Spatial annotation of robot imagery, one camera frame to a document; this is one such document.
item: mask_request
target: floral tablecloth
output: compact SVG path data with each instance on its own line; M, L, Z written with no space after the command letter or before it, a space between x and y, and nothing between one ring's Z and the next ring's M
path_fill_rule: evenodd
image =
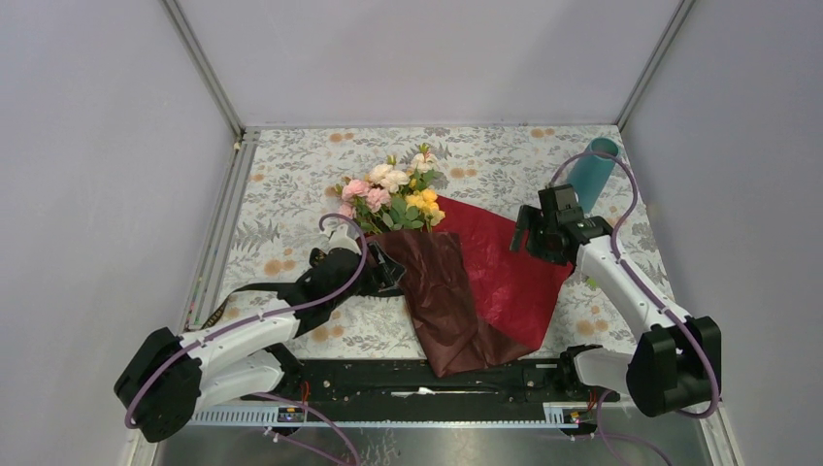
M218 302L247 283L297 279L308 268L309 251L326 245L317 220L340 205L334 184L343 176L362 177L389 154L402 161L412 146L428 143L447 177L441 195L515 219L521 204L539 205L538 190L563 160L599 136L622 147L615 126L264 130ZM613 224L631 195L617 167L592 214ZM643 202L621 230L621 240L671 294ZM232 298L223 319L266 310L274 294ZM554 356L580 344L631 351L634 338L596 284L575 273L563 287L543 346L532 356ZM424 357L402 298L350 298L325 325L287 345L298 358Z

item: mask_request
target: bouquet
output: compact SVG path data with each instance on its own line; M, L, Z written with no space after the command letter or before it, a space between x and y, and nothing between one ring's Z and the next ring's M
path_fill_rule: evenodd
M340 214L353 218L365 233L379 234L401 228L427 229L445 218L437 203L432 181L443 174L438 159L427 144L417 147L417 155L402 170L397 159L373 168L362 180L345 177L335 190L343 200Z

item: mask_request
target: yellow flower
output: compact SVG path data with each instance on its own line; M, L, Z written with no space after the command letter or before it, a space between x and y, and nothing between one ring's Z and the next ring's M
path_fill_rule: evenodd
M426 201L416 194L409 194L406 196L406 208L417 207L418 209L425 209Z
M437 226L437 224L440 223L445 218L445 212L439 211L439 210L432 211L431 216L432 216L432 220L431 220L432 226Z
M437 200L437 193L434 189L423 189L420 191L420 195L423 197L423 200L428 202L435 202Z

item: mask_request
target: white flower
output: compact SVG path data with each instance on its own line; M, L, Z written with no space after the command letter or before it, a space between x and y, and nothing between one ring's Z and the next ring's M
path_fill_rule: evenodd
M437 157L433 153L419 153L411 160L409 168L417 170L420 173L426 173L429 170L436 169L437 162Z
M383 181L383 178L385 178L385 176L388 175L389 172L391 172L392 170L394 170L393 166L387 163L381 163L377 167L373 168L371 172L369 172L369 181L372 183L380 183Z
M392 170L385 174L380 180L380 185L388 189L388 192L397 192L400 186L409 184L409 175L400 170Z

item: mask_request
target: gray wall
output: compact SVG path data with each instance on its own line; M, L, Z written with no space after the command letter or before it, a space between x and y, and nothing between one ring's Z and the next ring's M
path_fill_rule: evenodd
M0 141L0 464L115 464L231 135L159 2L37 0L0 7Z
M749 465L821 464L823 4L698 2L624 134Z
M614 121L678 0L181 3L243 122L326 126Z

